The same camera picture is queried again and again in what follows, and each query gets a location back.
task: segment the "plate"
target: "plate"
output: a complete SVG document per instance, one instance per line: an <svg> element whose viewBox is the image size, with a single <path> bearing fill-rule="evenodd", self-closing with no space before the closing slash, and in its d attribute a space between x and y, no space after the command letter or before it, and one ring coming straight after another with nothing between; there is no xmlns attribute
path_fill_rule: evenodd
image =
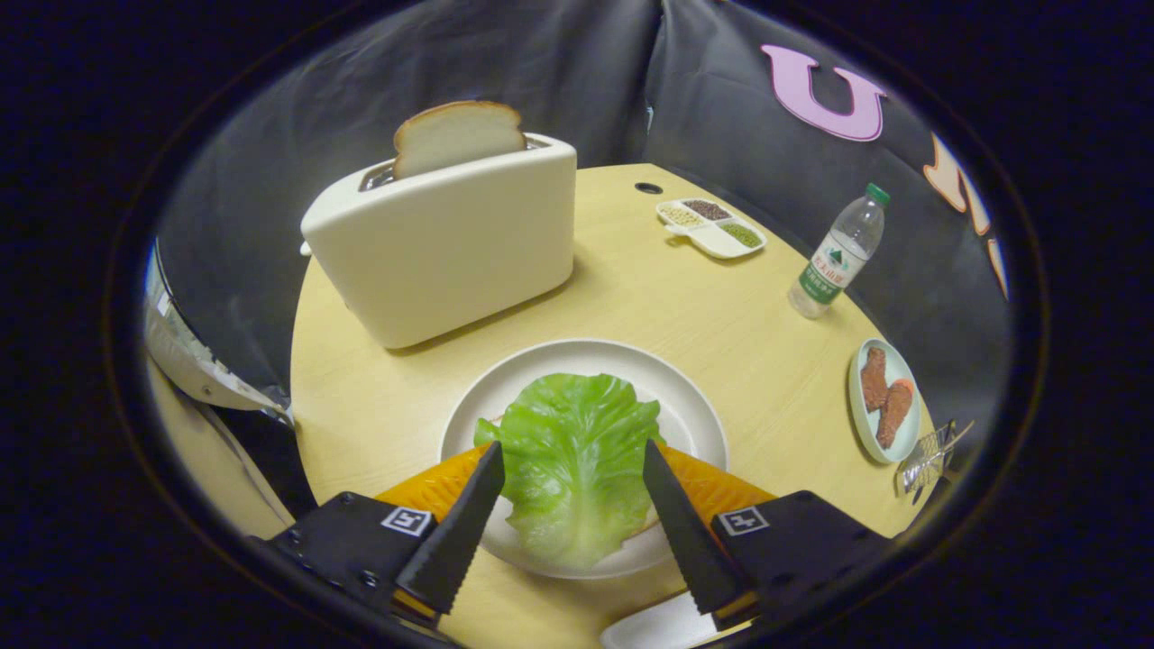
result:
<svg viewBox="0 0 1154 649"><path fill-rule="evenodd" d="M893 443L887 449L882 448L875 437L877 424L882 419L882 410L867 413L865 396L862 394L862 367L865 366L865 356L871 346L885 351L885 385L892 386L898 379L906 379L914 386L914 402L909 405L909 413L906 415L906 420L898 426ZM862 446L874 460L885 464L901 462L914 450L914 445L917 442L917 431L921 430L922 425L921 400L922 396L917 390L914 373L909 371L909 365L906 365L906 360L890 343L870 338L862 343L862 346L857 348L857 352L849 359L849 410L854 416L854 428L857 430L857 437L861 438Z"/></svg>
<svg viewBox="0 0 1154 649"><path fill-rule="evenodd" d="M522 350L494 365L465 391L445 425L441 460L473 448L480 418L505 411L520 391L541 376L613 374L632 383L638 401L661 404L658 428L666 442L721 469L729 467L721 420L713 405L688 376L657 356L627 344L590 338L545 343ZM625 539L622 549L587 570L538 561L520 547L517 531L505 522L512 503L497 499L481 536L481 547L531 573L563 579L606 579L655 566L673 557L660 523Z"/></svg>
<svg viewBox="0 0 1154 649"><path fill-rule="evenodd" d="M704 215L685 204L685 201L702 201L717 207L721 212L728 215L725 218L711 221ZM684 216L696 217L694 221L685 221ZM765 234L744 218L735 215L715 201L709 199L681 199L666 201L657 206L658 217L666 224L665 229L679 237L689 237L695 246L705 254L717 259L735 259L756 253L765 247ZM734 224L750 231L757 236L756 246L747 246L724 230L725 226Z"/></svg>

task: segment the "water bottle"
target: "water bottle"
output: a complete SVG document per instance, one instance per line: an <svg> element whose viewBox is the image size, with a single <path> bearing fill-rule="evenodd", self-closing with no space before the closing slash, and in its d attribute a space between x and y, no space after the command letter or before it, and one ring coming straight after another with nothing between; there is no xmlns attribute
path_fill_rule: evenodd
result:
<svg viewBox="0 0 1154 649"><path fill-rule="evenodd" d="M870 182L864 196L841 210L805 270L789 288L789 304L797 313L814 319L829 311L833 298L849 285L882 243L889 203L890 195Z"/></svg>

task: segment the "bottle label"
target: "bottle label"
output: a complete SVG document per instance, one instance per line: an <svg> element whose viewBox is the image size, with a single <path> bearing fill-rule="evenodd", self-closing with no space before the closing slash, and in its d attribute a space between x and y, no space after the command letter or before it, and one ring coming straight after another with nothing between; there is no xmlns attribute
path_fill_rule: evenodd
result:
<svg viewBox="0 0 1154 649"><path fill-rule="evenodd" d="M847 251L833 238L833 233L829 233L802 271L801 288L814 301L830 304L849 285L857 271L865 266L865 261Z"/></svg>

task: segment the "white toaster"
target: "white toaster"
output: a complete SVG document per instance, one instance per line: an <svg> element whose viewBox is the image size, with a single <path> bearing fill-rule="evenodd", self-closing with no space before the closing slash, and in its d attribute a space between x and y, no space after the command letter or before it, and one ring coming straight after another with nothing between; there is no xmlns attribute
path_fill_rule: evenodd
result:
<svg viewBox="0 0 1154 649"><path fill-rule="evenodd" d="M402 180L390 159L332 184L305 212L302 251L383 346L427 341L569 278L577 151L525 141Z"/></svg>

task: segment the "round table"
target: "round table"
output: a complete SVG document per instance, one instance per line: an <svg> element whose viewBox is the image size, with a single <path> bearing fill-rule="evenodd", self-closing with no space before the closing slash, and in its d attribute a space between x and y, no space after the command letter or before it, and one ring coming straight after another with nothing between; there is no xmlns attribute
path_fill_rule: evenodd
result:
<svg viewBox="0 0 1154 649"><path fill-rule="evenodd" d="M638 182L664 193L643 193ZM682 197L744 216L653 165L578 171L570 279L405 350L376 344L310 261L291 388L316 500L375 495L440 462L452 408L509 355L606 338L661 357L705 393L726 431L732 473L778 495L810 490L886 537L909 527L927 499L914 506L897 495L897 467L868 457L846 398L850 357L865 338L882 337L877 328L845 296L822 319L795 313L786 292L805 259L764 229L763 249L727 261L669 234L654 207ZM934 426L921 403L923 435ZM567 581L479 549L439 628L470 647L591 647L610 624L684 589L672 559L625 577Z"/></svg>

